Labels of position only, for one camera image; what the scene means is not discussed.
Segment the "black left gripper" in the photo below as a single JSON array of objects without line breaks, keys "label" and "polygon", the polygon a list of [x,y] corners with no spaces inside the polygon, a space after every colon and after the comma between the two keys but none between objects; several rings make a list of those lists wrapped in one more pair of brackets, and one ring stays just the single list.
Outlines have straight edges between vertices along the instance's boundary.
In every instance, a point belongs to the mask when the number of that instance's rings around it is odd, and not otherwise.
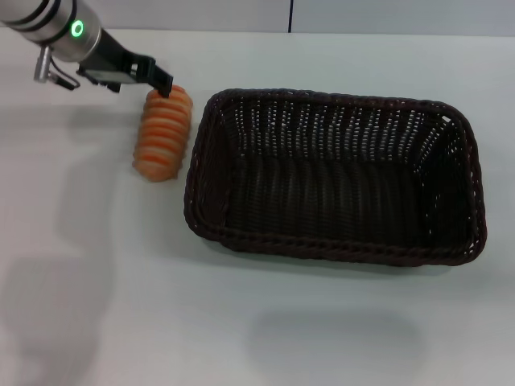
[{"label": "black left gripper", "polygon": [[173,76],[155,65],[153,58],[127,50],[105,29],[76,74],[93,84],[149,84],[164,98],[173,86]]}]

